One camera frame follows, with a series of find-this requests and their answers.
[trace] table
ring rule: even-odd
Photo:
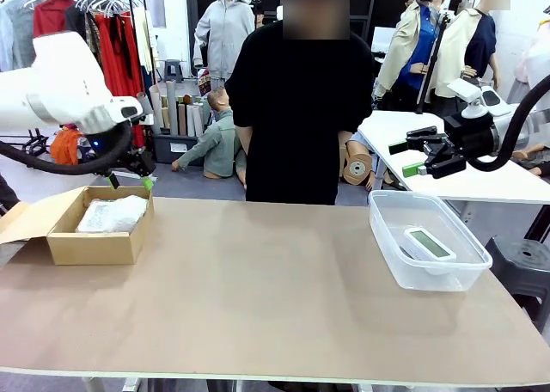
[[[439,132],[443,132],[443,121],[428,113],[375,111],[363,122],[359,131],[382,162],[376,171],[375,189],[381,188],[387,166],[407,189],[436,195],[441,199],[550,204],[550,185],[513,162],[491,173],[481,172],[468,164],[465,171],[439,180],[434,180],[430,175],[405,178],[403,167],[425,161],[426,155],[409,150],[390,156],[388,146],[405,140],[407,132],[429,126],[436,126]]]
[[[550,383],[550,348],[487,272],[394,281],[365,207],[155,198],[135,266],[0,271],[0,371],[392,385]]]

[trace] white wall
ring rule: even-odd
[[[166,27],[155,28],[161,60],[182,61],[184,73],[191,72],[189,64],[189,37],[187,26],[187,0],[164,0]]]
[[[515,80],[514,69],[523,52],[530,46],[539,23],[550,15],[543,14],[550,0],[511,0],[510,11],[493,11],[497,23],[497,58],[502,74],[499,93],[506,100]]]

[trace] display screen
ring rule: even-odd
[[[428,235],[423,231],[414,231],[411,236],[418,240],[422,246],[430,250],[430,252],[436,257],[447,257],[449,254],[443,250],[437,243],[435,243]]]

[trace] clear plastic container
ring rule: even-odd
[[[467,291],[492,257],[439,198],[422,193],[374,191],[370,227],[398,285],[417,291]],[[406,255],[405,230],[423,227],[456,254],[453,262],[421,261]]]

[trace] blue shirt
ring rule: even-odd
[[[403,67],[397,83],[410,85],[420,90],[424,81],[424,74],[411,74],[411,65],[416,63],[428,64],[430,62],[431,48],[436,41],[436,26],[431,23],[430,8],[420,4],[420,36],[409,62]]]
[[[464,57],[466,65],[478,71],[478,77],[485,75],[491,56],[497,51],[497,27],[490,15],[481,14],[475,34],[467,46]]]

